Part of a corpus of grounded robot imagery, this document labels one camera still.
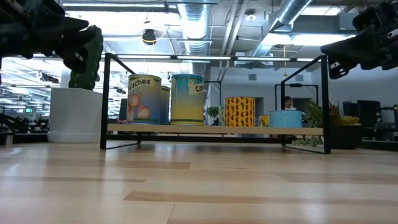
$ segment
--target peach illustration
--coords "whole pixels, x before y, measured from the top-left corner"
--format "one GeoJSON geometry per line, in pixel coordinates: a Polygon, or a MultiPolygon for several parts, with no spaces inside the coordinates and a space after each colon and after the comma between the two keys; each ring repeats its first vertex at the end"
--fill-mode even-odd
{"type": "Polygon", "coordinates": [[[127,121],[134,121],[134,111],[130,108],[127,110],[127,121]]]}
{"type": "Polygon", "coordinates": [[[131,94],[130,99],[129,99],[129,104],[131,108],[135,108],[139,105],[141,102],[141,98],[139,97],[138,94],[131,94]]]}
{"type": "Polygon", "coordinates": [[[150,116],[150,109],[147,106],[140,106],[138,108],[137,117],[147,119],[150,116]]]}

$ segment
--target green plant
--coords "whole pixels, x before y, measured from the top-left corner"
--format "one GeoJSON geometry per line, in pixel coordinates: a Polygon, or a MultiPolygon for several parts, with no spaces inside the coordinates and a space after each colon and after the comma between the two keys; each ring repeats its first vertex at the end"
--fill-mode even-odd
{"type": "Polygon", "coordinates": [[[96,34],[94,38],[84,46],[88,51],[86,71],[83,73],[71,71],[69,88],[93,90],[95,87],[95,81],[98,78],[98,69],[100,68],[104,37],[102,36],[102,30],[96,26],[89,26],[87,29],[94,30],[96,34]]]}
{"type": "Polygon", "coordinates": [[[292,144],[294,146],[310,146],[310,147],[315,147],[317,145],[322,144],[321,139],[319,137],[312,136],[310,139],[299,139],[299,140],[294,140],[292,141],[292,144]]]}
{"type": "Polygon", "coordinates": [[[212,118],[216,118],[218,116],[218,106],[211,106],[207,108],[207,114],[212,118]]]}
{"type": "MultiPolygon", "coordinates": [[[[311,114],[312,124],[316,128],[323,127],[323,112],[322,107],[311,101],[308,105],[308,110],[311,114]]],[[[332,126],[352,125],[359,122],[359,118],[351,116],[341,116],[339,107],[329,102],[329,117],[332,126]]]]}

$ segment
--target yellow can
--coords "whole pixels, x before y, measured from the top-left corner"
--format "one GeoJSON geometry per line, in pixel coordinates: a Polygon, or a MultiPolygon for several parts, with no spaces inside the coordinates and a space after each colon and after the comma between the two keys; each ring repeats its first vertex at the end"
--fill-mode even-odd
{"type": "Polygon", "coordinates": [[[268,127],[269,125],[269,115],[260,116],[260,127],[268,127]]]}
{"type": "Polygon", "coordinates": [[[254,98],[228,97],[225,99],[226,125],[229,127],[254,127],[254,98]]]}

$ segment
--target wooden shelf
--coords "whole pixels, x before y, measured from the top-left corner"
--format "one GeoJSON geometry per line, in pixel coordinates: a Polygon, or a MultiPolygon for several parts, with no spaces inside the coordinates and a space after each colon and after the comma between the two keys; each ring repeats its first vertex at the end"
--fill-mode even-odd
{"type": "Polygon", "coordinates": [[[151,124],[108,124],[108,131],[135,131],[155,133],[208,133],[208,134],[291,134],[323,135],[322,128],[268,128],[219,127],[151,124]]]}

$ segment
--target yellow and black patterned can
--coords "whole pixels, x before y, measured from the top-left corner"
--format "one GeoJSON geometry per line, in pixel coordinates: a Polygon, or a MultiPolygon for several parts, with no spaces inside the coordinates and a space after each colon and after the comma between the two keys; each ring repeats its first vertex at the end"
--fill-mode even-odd
{"type": "Polygon", "coordinates": [[[225,98],[225,118],[228,127],[254,127],[254,98],[225,98]]]}

